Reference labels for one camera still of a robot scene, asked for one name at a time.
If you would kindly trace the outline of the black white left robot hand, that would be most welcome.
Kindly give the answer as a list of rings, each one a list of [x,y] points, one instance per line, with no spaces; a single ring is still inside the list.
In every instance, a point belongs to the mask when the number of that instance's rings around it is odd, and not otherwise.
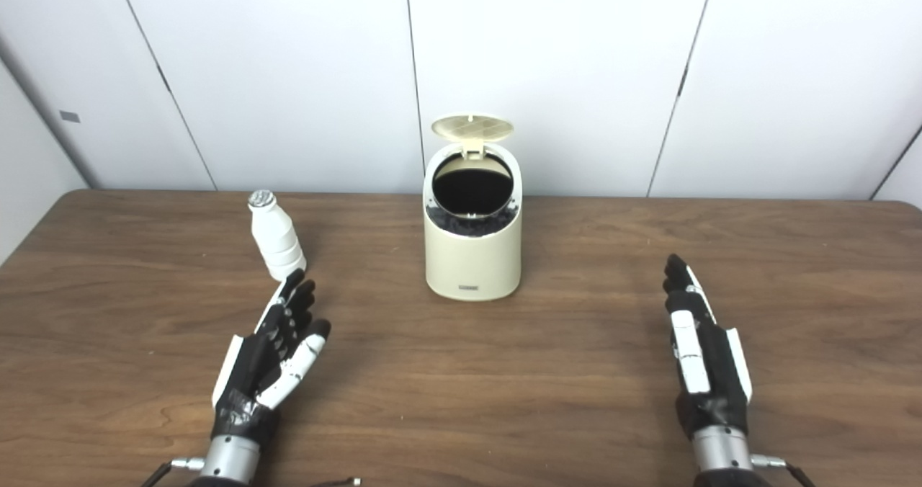
[[[299,386],[329,339],[329,320],[314,318],[315,283],[297,268],[270,297],[256,329],[233,336],[212,392],[211,437],[243,437],[266,447],[279,407]]]

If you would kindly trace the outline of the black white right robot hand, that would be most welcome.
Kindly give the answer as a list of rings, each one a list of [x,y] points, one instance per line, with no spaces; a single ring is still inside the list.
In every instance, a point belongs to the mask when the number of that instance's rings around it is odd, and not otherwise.
[[[711,426],[747,435],[752,382],[738,330],[719,325],[704,287],[679,255],[668,255],[664,274],[679,426],[688,439]]]

